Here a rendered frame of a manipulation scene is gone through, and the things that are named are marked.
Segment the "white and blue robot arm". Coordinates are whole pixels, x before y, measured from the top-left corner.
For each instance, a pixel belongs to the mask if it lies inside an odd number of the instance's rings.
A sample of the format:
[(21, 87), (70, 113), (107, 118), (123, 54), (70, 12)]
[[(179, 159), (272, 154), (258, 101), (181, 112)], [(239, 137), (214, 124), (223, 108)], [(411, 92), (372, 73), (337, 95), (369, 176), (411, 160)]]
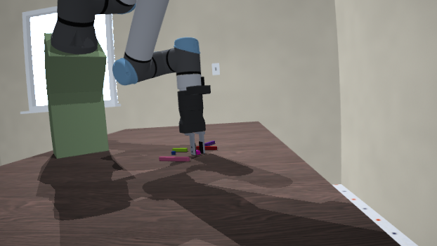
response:
[(124, 58), (112, 66), (117, 82), (126, 86), (174, 72), (176, 76), (200, 75), (197, 39), (179, 38), (174, 48), (154, 52), (168, 3), (169, 0), (58, 0), (51, 45), (65, 53), (92, 53), (98, 48), (95, 15), (125, 14), (135, 9)]

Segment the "pink rod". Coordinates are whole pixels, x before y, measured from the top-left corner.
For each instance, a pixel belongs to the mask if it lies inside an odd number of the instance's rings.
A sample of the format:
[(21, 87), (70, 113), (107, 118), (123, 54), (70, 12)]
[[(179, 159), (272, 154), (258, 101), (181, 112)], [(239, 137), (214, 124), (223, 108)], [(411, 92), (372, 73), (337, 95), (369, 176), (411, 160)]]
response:
[(159, 161), (190, 161), (190, 157), (159, 157)]

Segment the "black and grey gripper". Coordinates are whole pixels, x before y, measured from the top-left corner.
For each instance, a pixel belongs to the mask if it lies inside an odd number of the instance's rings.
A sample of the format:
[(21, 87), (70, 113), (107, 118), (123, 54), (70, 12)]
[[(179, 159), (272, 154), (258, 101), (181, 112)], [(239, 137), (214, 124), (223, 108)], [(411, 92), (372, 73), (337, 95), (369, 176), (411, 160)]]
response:
[(191, 155), (196, 155), (195, 134), (199, 134), (200, 152), (205, 153), (204, 134), (206, 127), (203, 118), (202, 94), (210, 94), (211, 87), (204, 85), (202, 75), (179, 75), (176, 76), (176, 79), (177, 89), (179, 89), (178, 110), (181, 116), (179, 132), (190, 136)]

